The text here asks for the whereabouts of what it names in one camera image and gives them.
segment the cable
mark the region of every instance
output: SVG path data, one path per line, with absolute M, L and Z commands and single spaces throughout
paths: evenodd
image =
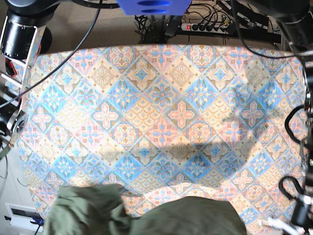
M 194 3 L 194 4 L 191 4 L 190 6 L 205 6 L 207 9 L 209 9 L 209 14 L 211 14 L 212 13 L 212 11 L 211 11 L 211 5 L 209 5 L 209 4 L 205 4 L 205 3 Z
M 20 182 L 20 180 L 17 178 L 17 180 L 18 180 L 18 182 L 20 183 L 20 185 L 22 185 L 23 187 L 28 187 L 28 186 L 30 186 L 30 184 L 27 184 L 27 185 L 23 185 L 21 182 Z
M 91 8 L 96 8 L 96 9 L 116 9 L 119 8 L 119 5 L 117 3 L 93 3 L 93 2 L 89 2 L 89 1 L 84 1 L 84 0 L 70 0 L 73 3 L 76 3 L 78 5 L 81 6 L 85 6 L 85 7 L 91 7 Z
M 211 21 L 211 19 L 212 19 L 212 17 L 216 14 L 217 15 L 217 18 L 219 17 L 219 12 L 223 12 L 223 11 L 221 11 L 221 10 L 216 10 L 216 9 L 214 9 L 215 11 L 213 12 L 213 14 L 212 15 L 207 15 L 200 23 L 199 23 L 199 25 L 200 24 L 202 24 L 203 22 L 204 22 L 204 20 L 206 20 L 206 18 L 208 18 L 208 17 L 210 17 L 210 19 L 209 20 L 207 20 L 208 22 L 210 22 Z
M 38 226 L 38 229 L 35 231 L 34 235 L 36 235 L 38 233 L 39 228 L 40 228 L 40 225 Z
M 295 54 L 293 55 L 286 55 L 286 56 L 280 56 L 280 57 L 273 57 L 273 56 L 267 56 L 267 55 L 264 55 L 264 54 L 260 54 L 260 53 L 257 53 L 256 51 L 252 50 L 251 48 L 249 48 L 247 46 L 247 44 L 245 43 L 243 37 L 242 37 L 242 34 L 241 34 L 241 31 L 240 31 L 240 27 L 239 27 L 239 20 L 238 20 L 238 16 L 237 16 L 237 11 L 235 9 L 235 0 L 230 0 L 231 2 L 231 10 L 232 10 L 232 13 L 233 13 L 233 18 L 235 20 L 235 26 L 236 26 L 236 30 L 237 30 L 237 33 L 238 33 L 238 37 L 239 39 L 241 40 L 242 44 L 244 45 L 244 47 L 250 51 L 251 53 L 255 54 L 255 55 L 259 55 L 259 56 L 263 56 L 265 58 L 268 58 L 268 59 L 285 59 L 285 58 L 291 58 L 291 57 L 294 57 L 296 56 Z
M 291 112 L 290 114 L 286 117 L 286 120 L 285 120 L 285 129 L 286 129 L 286 132 L 287 134 L 290 136 L 290 138 L 296 142 L 297 144 L 300 144 L 301 143 L 301 140 L 299 140 L 296 136 L 294 136 L 292 130 L 290 129 L 289 127 L 289 122 L 290 120 L 292 119 L 292 117 L 296 114 L 296 112 L 298 112 L 300 109 L 303 109 L 304 108 L 304 105 L 300 105 L 300 106 L 297 106 L 295 107 Z M 307 143 L 304 143 L 303 145 L 304 147 L 308 148 L 308 149 L 313 149 L 313 145 L 311 144 L 307 144 Z
M 192 13 L 198 14 L 199 16 L 202 17 L 202 19 L 205 19 L 205 17 L 207 17 L 207 16 L 204 17 L 204 16 L 203 16 L 201 13 L 199 13 L 198 11 L 189 11 L 189 12 L 187 13 L 187 15 L 192 14 Z
M 250 8 L 251 11 L 253 11 L 252 7 L 250 6 L 249 3 L 247 3 L 248 7 Z
M 211 19 L 213 18 L 213 16 L 216 14 L 216 19 L 215 19 L 215 21 L 214 21 L 214 25 L 213 26 L 215 26 L 215 24 L 217 23 L 217 21 L 219 20 L 219 12 L 221 12 L 221 11 L 216 11 L 216 12 L 214 12 L 213 14 L 212 14 L 212 16 L 210 17 L 210 19 L 207 21 L 207 23 L 205 24 L 205 27 L 207 27 L 208 25 L 209 25 L 209 23 L 211 22 Z
M 18 98 L 21 98 L 23 95 L 25 95 L 26 93 L 30 92 L 32 89 L 34 89 L 36 86 L 40 85 L 41 83 L 43 83 L 44 81 L 46 81 L 51 75 L 53 75 L 57 70 L 59 70 L 60 67 L 62 67 L 71 57 L 73 54 L 75 54 L 75 52 L 78 50 L 78 48 L 82 45 L 82 43 L 85 41 L 85 39 L 89 36 L 90 32 L 92 31 L 94 25 L 96 24 L 96 21 L 98 19 L 100 13 L 100 9 L 97 10 L 94 19 L 90 25 L 90 28 L 88 29 L 87 33 L 85 34 L 85 36 L 83 37 L 83 39 L 80 41 L 80 43 L 77 45 L 77 47 L 72 51 L 72 53 L 62 62 L 58 65 L 58 67 L 56 67 L 53 71 L 51 71 L 46 77 L 44 77 L 42 80 L 40 80 L 39 82 L 37 82 L 36 84 L 32 85 L 30 88 L 28 88 L 26 91 L 22 92 L 21 94 L 19 94 L 18 96 L 12 98 L 11 100 L 3 103 L 2 105 L 0 105 L 0 109 L 3 108 L 4 106 L 10 104 L 11 102 L 13 102 L 14 100 L 17 100 Z
M 6 179 L 6 178 L 8 178 L 8 157 L 7 156 L 5 156 L 5 164 L 6 164 L 6 167 L 5 167 L 5 176 L 3 177 L 3 176 L 0 176 L 0 178 L 2 178 L 2 179 Z

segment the tile pattern fabric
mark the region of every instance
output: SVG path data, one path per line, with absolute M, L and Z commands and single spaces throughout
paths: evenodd
M 41 56 L 27 84 L 67 55 Z M 17 146 L 43 216 L 63 186 L 113 183 L 134 216 L 185 196 L 230 201 L 251 234 L 268 231 L 258 219 L 291 216 L 278 181 L 301 178 L 284 130 L 304 100 L 296 59 L 201 45 L 85 49 L 27 99 Z M 298 138 L 304 121 L 291 121 Z

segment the metal frame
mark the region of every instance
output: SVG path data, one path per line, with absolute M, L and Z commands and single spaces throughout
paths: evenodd
M 3 37 L 5 34 L 6 26 L 8 23 L 8 17 L 5 18 L 4 26 L 2 29 L 1 37 L 0 37 L 0 48 L 3 47 Z M 26 89 L 26 82 L 28 78 L 30 77 L 30 71 L 32 67 L 34 66 L 37 56 L 39 54 L 40 48 L 41 48 L 41 40 L 45 32 L 46 26 L 36 27 L 36 26 L 27 26 L 27 25 L 21 25 L 15 22 L 10 21 L 12 24 L 16 24 L 19 27 L 32 27 L 35 29 L 34 35 L 29 47 L 29 51 L 27 54 L 27 58 L 25 61 L 12 59 L 9 56 L 4 55 L 8 60 L 12 61 L 15 64 L 20 65 L 23 68 L 22 72 L 22 78 L 21 81 L 9 76 L 7 73 L 0 71 L 0 76 L 4 78 L 9 83 L 12 83 L 14 86 L 19 88 L 18 94 L 24 91 Z M 10 100 L 14 97 L 14 94 L 12 91 L 9 90 L 8 87 L 5 87 L 3 91 L 1 91 L 1 96 L 4 100 Z M 17 102 L 12 102 L 12 105 L 16 106 L 17 109 L 13 112 L 11 115 L 6 128 L 10 131 L 10 141 L 4 141 L 3 137 L 0 136 L 0 141 L 4 142 L 6 144 L 5 151 L 2 151 L 0 153 L 0 159 L 4 156 L 3 152 L 9 151 L 9 149 L 13 146 L 14 142 L 17 140 L 19 133 L 23 130 L 25 123 L 27 122 L 27 114 L 22 111 L 22 103 L 23 99 L 20 98 L 17 100 Z

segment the crumpled cloth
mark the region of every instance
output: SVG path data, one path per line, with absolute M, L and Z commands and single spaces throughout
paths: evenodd
M 107 185 L 62 188 L 44 235 L 246 235 L 246 228 L 229 202 L 201 197 L 185 197 L 131 218 L 118 185 Z

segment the floor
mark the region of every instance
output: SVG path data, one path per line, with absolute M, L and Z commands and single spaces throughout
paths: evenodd
M 1 1 L 0 25 L 2 25 L 6 12 L 2 4 L 4 3 Z M 48 25 L 54 37 L 50 51 L 56 52 L 73 49 L 87 31 L 94 13 L 95 11 L 92 9 L 86 9 L 71 3 L 63 3 L 59 6 L 53 20 Z M 92 48 L 137 44 L 139 36 L 134 33 L 135 29 L 136 26 L 133 17 L 124 16 L 120 9 L 106 12 L 102 11 L 94 31 L 82 47 Z M 222 43 L 220 39 L 216 38 L 190 37 L 190 39 L 188 39 L 187 36 L 175 37 L 171 39 L 170 43 L 187 44 L 188 40 L 191 44 L 220 45 Z M 238 40 L 227 40 L 227 44 L 241 45 Z M 248 44 L 250 46 L 272 48 L 269 44 L 255 42 L 248 42 Z M 21 183 L 26 183 L 20 160 L 16 156 L 16 152 L 10 152 L 8 155 L 8 178 L 6 181 L 0 179 L 0 234 L 17 234 L 18 232 L 12 230 L 8 226 L 7 221 L 3 220 L 3 216 L 7 215 L 5 202 L 31 207 L 34 206 L 28 189 L 17 181 L 17 179 L 19 179 Z M 0 163 L 0 172 L 5 172 L 5 161 L 1 161 Z

